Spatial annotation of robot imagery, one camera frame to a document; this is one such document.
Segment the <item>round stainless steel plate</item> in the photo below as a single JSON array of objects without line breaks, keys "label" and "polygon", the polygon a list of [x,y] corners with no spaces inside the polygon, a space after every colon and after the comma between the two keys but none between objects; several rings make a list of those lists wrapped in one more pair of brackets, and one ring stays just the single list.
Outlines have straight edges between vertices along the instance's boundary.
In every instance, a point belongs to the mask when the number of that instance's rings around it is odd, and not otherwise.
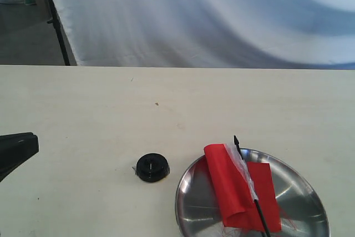
[{"label": "round stainless steel plate", "polygon": [[[281,160],[257,150],[242,150],[248,162],[268,163],[282,230],[273,236],[330,236],[328,217],[316,191]],[[184,172],[175,196],[176,222],[181,236],[262,236],[223,225],[204,156]]]}]

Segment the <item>black backdrop stand pole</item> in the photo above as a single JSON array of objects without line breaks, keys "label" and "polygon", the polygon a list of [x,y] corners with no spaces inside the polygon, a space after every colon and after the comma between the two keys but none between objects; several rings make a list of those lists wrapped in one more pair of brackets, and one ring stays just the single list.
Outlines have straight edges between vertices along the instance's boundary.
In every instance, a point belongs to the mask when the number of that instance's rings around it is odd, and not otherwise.
[{"label": "black backdrop stand pole", "polygon": [[59,43],[60,52],[63,57],[64,65],[71,66],[68,51],[67,51],[64,37],[63,37],[61,23],[60,23],[60,20],[58,17],[57,10],[55,8],[55,4],[54,4],[53,0],[44,0],[44,1],[47,6],[48,13],[49,13],[49,19],[47,20],[47,24],[51,24],[52,27],[54,28],[55,35],[56,35],[58,43]]}]

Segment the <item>white backdrop cloth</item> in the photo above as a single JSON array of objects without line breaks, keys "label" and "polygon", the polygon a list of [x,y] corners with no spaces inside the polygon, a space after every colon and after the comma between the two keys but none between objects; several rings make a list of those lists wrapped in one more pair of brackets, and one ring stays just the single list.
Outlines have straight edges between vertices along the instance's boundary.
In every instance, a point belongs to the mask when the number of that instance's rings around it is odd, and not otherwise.
[{"label": "white backdrop cloth", "polygon": [[354,0],[53,0],[78,65],[354,68]]}]

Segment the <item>red flag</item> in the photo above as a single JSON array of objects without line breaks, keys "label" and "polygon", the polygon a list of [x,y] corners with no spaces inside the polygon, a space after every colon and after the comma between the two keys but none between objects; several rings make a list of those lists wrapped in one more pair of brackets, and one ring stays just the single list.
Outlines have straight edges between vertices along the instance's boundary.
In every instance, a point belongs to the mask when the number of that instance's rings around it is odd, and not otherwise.
[{"label": "red flag", "polygon": [[281,231],[280,209],[268,163],[247,162],[237,138],[204,148],[207,167],[225,227]]}]

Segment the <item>black round flag base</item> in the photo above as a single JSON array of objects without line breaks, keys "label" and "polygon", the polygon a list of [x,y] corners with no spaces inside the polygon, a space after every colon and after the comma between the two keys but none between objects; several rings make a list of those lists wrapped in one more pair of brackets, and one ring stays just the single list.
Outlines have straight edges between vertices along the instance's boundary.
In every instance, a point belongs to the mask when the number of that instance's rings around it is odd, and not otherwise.
[{"label": "black round flag base", "polygon": [[170,167],[167,159],[158,153],[143,155],[136,163],[135,174],[148,183],[155,183],[167,177]]}]

